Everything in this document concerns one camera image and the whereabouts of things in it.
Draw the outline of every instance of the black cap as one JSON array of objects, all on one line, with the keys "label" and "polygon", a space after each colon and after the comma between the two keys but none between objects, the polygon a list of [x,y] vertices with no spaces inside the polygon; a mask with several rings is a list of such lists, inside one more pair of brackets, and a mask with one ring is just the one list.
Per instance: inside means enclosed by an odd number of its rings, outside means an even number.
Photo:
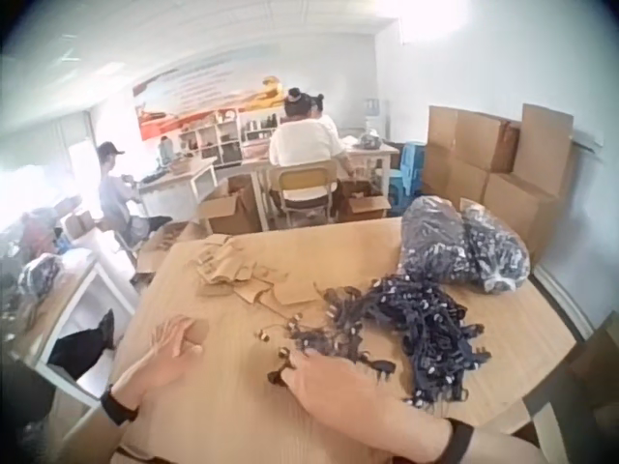
[{"label": "black cap", "polygon": [[100,159],[104,159],[110,155],[123,155],[125,152],[120,152],[112,142],[104,142],[97,147],[97,155]]}]

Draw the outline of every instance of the hand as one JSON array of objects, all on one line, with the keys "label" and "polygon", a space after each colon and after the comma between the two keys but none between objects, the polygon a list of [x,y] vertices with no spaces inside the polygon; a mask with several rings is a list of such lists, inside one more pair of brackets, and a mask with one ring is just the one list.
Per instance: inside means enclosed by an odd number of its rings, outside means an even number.
[{"label": "hand", "polygon": [[189,317],[176,316],[157,326],[150,350],[118,379],[112,396],[135,410],[146,392],[170,384],[187,372],[202,354],[201,345],[183,351],[185,333],[193,322]]},{"label": "hand", "polygon": [[123,180],[123,182],[126,182],[127,184],[135,184],[135,178],[129,174],[120,176],[120,178]]},{"label": "hand", "polygon": [[383,448],[380,430],[389,398],[375,378],[344,358],[329,358],[308,350],[290,354],[295,369],[281,378],[301,405],[325,425],[373,448]]},{"label": "hand", "polygon": [[291,353],[290,362],[295,368],[281,378],[308,413],[334,430],[414,462],[434,462],[447,447],[446,420],[383,394],[351,361],[308,350]]}]

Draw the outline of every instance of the wrist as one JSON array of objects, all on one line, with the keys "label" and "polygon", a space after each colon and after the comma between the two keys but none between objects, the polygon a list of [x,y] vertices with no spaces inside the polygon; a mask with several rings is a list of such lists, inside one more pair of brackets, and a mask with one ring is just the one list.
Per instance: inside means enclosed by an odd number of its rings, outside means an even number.
[{"label": "wrist", "polygon": [[436,461],[448,446],[452,426],[396,398],[385,400],[383,408],[384,450],[411,461]]},{"label": "wrist", "polygon": [[125,408],[135,411],[142,404],[146,388],[139,372],[126,372],[110,390],[112,397]]}]

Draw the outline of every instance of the desk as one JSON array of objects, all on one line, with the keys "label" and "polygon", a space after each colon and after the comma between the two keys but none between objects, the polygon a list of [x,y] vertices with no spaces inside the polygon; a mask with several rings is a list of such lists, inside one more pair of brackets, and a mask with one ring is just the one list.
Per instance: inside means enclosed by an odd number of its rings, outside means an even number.
[{"label": "desk", "polygon": [[54,286],[37,309],[37,318],[32,327],[15,338],[12,351],[27,365],[39,372],[45,379],[78,401],[93,406],[103,392],[104,383],[98,386],[101,391],[86,391],[82,376],[78,383],[57,369],[51,368],[47,361],[56,340],[72,332],[67,332],[68,322],[80,310],[81,320],[92,320],[94,325],[83,327],[93,329],[109,308],[114,310],[116,319],[116,339],[135,312],[125,295],[113,283],[108,273],[97,262],[95,253],[82,248],[69,250],[62,255],[62,274],[56,277]]},{"label": "desk", "polygon": [[[382,161],[382,178],[381,191],[385,198],[389,198],[389,180],[391,156],[396,155],[398,149],[383,144],[378,150],[363,150],[359,148],[347,148],[346,154],[354,162],[356,160],[381,160]],[[246,159],[240,166],[221,169],[219,175],[221,177],[230,177],[239,174],[250,174],[253,193],[256,198],[258,207],[258,215],[262,230],[269,230],[268,217],[273,214],[273,208],[269,192],[265,191],[268,186],[266,173],[272,167],[267,159]]]},{"label": "desk", "polygon": [[194,158],[184,174],[167,173],[155,182],[140,184],[137,191],[146,215],[191,220],[197,205],[217,186],[215,160]]},{"label": "desk", "polygon": [[[259,263],[290,272],[288,278],[312,280],[326,288],[369,284],[372,278],[394,272],[399,227],[399,218],[388,218],[233,240]],[[280,365],[278,348],[292,343],[283,338],[282,330],[268,331],[269,343],[259,341],[254,333],[280,319],[235,295],[198,298],[197,276],[188,263],[199,249],[200,242],[172,248],[128,327],[112,378],[117,379],[146,352],[151,331],[175,314],[209,321],[204,357],[182,381],[147,398],[139,418],[130,425],[127,443],[183,464],[384,462],[376,460],[375,452],[312,420],[286,389],[267,382],[267,372]],[[528,281],[517,292],[501,296],[480,295],[463,287],[449,288],[449,293],[468,306],[467,323],[486,325],[485,334],[474,344],[486,347],[492,360],[466,374],[468,401],[443,404],[437,413],[474,425],[494,423],[504,432],[514,432],[521,420],[511,411],[513,405],[559,364],[575,341]],[[325,323],[324,304],[309,305],[304,323],[312,319]],[[298,310],[291,307],[290,316]],[[365,329],[362,349],[398,364],[396,375],[383,385],[404,397],[410,388],[410,369],[402,368],[397,341]],[[504,415],[516,421],[501,420]]]}]

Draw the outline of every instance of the pile of lanyards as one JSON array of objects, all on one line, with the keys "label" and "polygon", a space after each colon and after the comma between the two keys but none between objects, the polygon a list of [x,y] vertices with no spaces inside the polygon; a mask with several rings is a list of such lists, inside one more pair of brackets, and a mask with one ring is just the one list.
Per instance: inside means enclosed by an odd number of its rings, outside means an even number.
[{"label": "pile of lanyards", "polygon": [[[464,401],[468,391],[462,381],[466,370],[475,370],[490,358],[486,351],[474,352],[469,340],[482,334],[480,324],[464,326],[466,307],[456,303],[430,281],[414,281],[408,275],[390,275],[373,283],[362,293],[345,287],[345,296],[333,289],[323,298],[329,304],[333,318],[330,328],[302,330],[298,319],[289,321],[290,338],[297,348],[314,349],[326,356],[347,358],[365,363],[387,380],[396,370],[393,362],[371,360],[371,353],[360,352],[365,321],[400,336],[402,350],[412,366],[413,390],[403,398],[417,408],[426,408],[439,400]],[[282,349],[280,356],[287,357]],[[282,385],[279,374],[286,368],[269,374],[269,381]]]}]

